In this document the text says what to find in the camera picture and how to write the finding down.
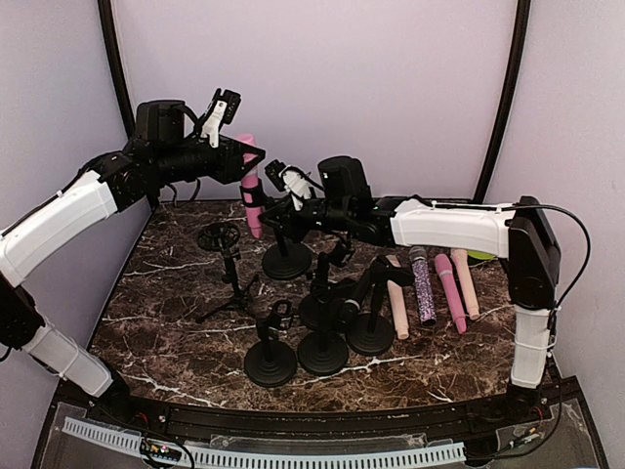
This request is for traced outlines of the black stand with black microphone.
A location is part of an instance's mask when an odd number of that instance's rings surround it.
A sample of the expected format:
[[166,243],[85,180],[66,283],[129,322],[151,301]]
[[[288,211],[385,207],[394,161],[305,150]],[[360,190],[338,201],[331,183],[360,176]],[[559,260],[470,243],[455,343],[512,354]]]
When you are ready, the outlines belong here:
[[371,285],[354,325],[345,333],[346,341],[355,353],[377,357],[391,348],[395,337],[392,325],[380,316],[388,290],[387,281],[406,287],[413,282],[414,275],[405,268],[394,266],[387,257],[378,255],[362,276],[369,276]]

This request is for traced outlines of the beige microphone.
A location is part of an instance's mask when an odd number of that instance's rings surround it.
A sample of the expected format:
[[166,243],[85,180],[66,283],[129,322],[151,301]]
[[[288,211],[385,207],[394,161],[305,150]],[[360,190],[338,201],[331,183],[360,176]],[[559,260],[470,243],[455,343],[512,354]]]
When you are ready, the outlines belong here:
[[405,340],[409,337],[409,322],[402,287],[394,281],[388,280],[387,288],[397,339]]
[[450,257],[456,268],[469,318],[478,320],[480,315],[479,301],[469,268],[468,252],[465,249],[454,248],[450,250]]

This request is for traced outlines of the black microphone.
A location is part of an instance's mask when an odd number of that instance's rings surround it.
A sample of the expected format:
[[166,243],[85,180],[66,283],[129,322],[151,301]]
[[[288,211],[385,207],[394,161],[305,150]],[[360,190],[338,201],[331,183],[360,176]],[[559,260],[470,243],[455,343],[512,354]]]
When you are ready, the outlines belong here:
[[347,332],[354,325],[370,285],[369,276],[362,276],[351,295],[342,303],[335,318],[338,330]]

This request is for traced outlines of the purple glitter microphone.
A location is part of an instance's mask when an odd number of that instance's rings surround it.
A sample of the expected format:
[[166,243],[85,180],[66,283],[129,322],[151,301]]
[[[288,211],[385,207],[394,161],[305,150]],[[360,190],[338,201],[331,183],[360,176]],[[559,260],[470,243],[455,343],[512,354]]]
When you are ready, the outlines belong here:
[[414,275],[420,322],[423,326],[433,326],[437,322],[437,315],[426,249],[412,246],[409,250],[409,259]]

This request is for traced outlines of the small pink microphone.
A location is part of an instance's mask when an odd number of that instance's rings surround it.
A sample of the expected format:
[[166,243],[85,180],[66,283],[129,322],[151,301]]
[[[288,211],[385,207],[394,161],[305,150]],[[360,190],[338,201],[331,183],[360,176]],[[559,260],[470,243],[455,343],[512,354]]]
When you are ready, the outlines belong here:
[[260,238],[263,234],[262,223],[259,219],[263,207],[257,201],[259,183],[258,166],[253,166],[243,177],[240,185],[247,225],[254,238]]

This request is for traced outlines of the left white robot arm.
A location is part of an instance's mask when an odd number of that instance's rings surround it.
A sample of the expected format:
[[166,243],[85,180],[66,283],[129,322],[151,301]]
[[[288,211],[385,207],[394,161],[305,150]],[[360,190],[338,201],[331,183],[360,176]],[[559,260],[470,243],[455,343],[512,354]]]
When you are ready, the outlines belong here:
[[218,90],[196,116],[180,100],[142,103],[123,149],[96,156],[72,181],[1,233],[1,342],[22,350],[86,394],[117,426],[138,417],[137,403],[115,387],[122,381],[97,357],[40,315],[22,284],[52,254],[98,222],[162,188],[202,177],[240,182],[265,152],[222,135],[240,105],[239,94]]

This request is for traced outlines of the black stand holding beige microphone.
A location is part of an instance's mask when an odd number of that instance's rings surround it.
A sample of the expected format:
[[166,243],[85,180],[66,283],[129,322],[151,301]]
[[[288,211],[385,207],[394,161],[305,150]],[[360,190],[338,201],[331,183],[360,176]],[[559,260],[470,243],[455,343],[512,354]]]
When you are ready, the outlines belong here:
[[339,237],[330,252],[320,252],[316,259],[316,268],[309,275],[310,293],[298,306],[300,322],[313,331],[318,330],[321,308],[329,306],[334,300],[346,299],[354,290],[356,281],[344,277],[338,281],[329,279],[330,266],[343,268],[353,257],[355,250],[351,240]]

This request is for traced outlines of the black round-base desk stand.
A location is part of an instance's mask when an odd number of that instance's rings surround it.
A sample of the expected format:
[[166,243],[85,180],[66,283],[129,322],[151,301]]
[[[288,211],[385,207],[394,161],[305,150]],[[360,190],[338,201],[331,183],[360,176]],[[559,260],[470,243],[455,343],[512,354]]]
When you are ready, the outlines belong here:
[[334,328],[335,311],[333,302],[321,303],[311,294],[299,305],[299,317],[303,325],[312,329],[313,318],[316,318],[316,329],[300,341],[297,349],[299,364],[312,375],[333,375],[348,363],[348,346]]

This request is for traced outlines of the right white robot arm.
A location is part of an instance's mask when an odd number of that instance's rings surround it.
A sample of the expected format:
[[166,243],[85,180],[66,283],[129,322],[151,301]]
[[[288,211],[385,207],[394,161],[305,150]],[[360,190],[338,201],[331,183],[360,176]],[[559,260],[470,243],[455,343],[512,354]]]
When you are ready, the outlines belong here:
[[[498,404],[498,414],[518,424],[534,411],[531,389],[543,379],[553,323],[564,295],[558,289],[562,252],[546,213],[532,196],[495,205],[452,203],[419,195],[374,197],[361,162],[334,156],[318,163],[319,183],[278,160],[265,173],[285,196],[272,203],[262,222],[293,241],[310,231],[344,232],[375,246],[462,248],[506,261],[516,313],[515,354],[510,382],[516,388]],[[310,190],[322,190],[314,197]]]

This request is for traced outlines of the black stand holding small pink microphone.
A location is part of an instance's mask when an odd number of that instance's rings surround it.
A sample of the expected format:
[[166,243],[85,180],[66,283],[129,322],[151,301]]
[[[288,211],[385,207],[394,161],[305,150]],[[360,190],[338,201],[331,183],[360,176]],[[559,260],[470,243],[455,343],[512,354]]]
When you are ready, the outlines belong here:
[[[269,200],[275,199],[258,186],[257,201],[264,208]],[[276,280],[290,280],[304,274],[313,261],[312,252],[303,244],[285,238],[278,225],[267,225],[273,229],[275,244],[269,247],[262,259],[264,273]]]

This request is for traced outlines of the black tripod stand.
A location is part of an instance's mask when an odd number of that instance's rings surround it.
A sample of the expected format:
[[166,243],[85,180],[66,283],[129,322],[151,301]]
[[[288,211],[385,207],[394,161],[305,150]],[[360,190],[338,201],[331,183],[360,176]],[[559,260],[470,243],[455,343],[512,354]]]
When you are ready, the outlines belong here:
[[204,226],[198,233],[197,245],[207,252],[219,252],[224,260],[225,271],[222,282],[229,284],[232,295],[223,305],[203,314],[195,319],[196,323],[203,323],[217,313],[225,311],[239,311],[244,315],[255,318],[252,308],[252,286],[259,281],[259,275],[254,275],[245,287],[239,285],[236,262],[241,259],[237,244],[240,240],[240,230],[232,222],[216,222]]

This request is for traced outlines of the large pink microphone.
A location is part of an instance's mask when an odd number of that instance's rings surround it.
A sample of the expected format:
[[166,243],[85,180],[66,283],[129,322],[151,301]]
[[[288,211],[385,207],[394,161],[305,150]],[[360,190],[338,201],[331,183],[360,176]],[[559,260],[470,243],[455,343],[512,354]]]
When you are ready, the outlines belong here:
[[438,254],[435,258],[435,268],[456,330],[460,335],[463,335],[467,331],[466,315],[449,257],[443,253]]

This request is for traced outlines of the black front stand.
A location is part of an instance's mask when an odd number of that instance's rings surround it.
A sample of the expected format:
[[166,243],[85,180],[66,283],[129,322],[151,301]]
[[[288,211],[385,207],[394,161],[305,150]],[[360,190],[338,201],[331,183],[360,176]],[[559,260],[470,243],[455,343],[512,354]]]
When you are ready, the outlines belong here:
[[288,383],[296,374],[297,358],[286,343],[271,336],[271,330],[286,331],[293,323],[294,313],[289,300],[278,300],[270,312],[256,319],[258,342],[244,357],[244,372],[256,385],[276,388]]

